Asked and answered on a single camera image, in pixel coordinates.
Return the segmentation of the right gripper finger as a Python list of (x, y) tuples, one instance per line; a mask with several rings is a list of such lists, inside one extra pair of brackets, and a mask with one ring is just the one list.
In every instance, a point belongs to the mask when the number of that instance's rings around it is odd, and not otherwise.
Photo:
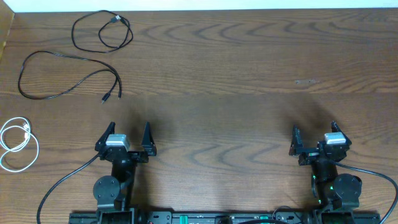
[(294, 125), (292, 129), (292, 141), (290, 144), (289, 155), (290, 156), (298, 156), (303, 151), (303, 142), (300, 135), (299, 128)]
[(336, 121), (331, 122), (330, 144), (352, 145), (348, 136), (340, 129)]

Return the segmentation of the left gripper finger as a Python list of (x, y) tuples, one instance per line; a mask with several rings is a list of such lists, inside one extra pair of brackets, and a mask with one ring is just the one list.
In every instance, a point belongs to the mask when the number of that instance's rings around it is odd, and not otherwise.
[(102, 136), (99, 138), (99, 140), (95, 144), (95, 151), (97, 152), (103, 152), (104, 148), (106, 147), (106, 140), (111, 134), (114, 134), (114, 129), (115, 129), (115, 122), (110, 122), (109, 126), (106, 128), (105, 132), (102, 134)]
[(157, 148), (153, 140), (150, 123), (148, 121), (145, 123), (141, 146), (144, 148), (144, 151), (148, 154), (148, 156), (157, 155)]

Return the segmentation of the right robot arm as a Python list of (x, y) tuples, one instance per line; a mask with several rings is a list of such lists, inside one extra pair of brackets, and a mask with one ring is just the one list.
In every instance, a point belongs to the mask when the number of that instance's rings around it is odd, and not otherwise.
[(305, 147), (297, 126), (292, 128), (289, 155), (300, 166), (312, 168), (312, 191), (319, 207), (309, 211), (304, 223), (354, 223), (353, 210), (359, 207), (362, 181), (351, 174), (339, 174), (336, 163), (347, 156), (351, 140), (335, 122), (316, 147)]

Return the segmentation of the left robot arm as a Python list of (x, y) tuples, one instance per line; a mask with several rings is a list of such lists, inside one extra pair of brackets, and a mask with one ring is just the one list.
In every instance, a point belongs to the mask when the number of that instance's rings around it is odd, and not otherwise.
[(150, 123), (145, 123), (141, 151), (130, 150), (127, 136), (116, 134), (115, 125), (111, 122), (95, 144), (99, 159), (112, 163), (111, 174), (102, 176), (93, 186), (97, 222), (147, 223), (146, 212), (131, 205), (131, 196), (137, 165), (148, 163), (151, 156), (157, 155)]

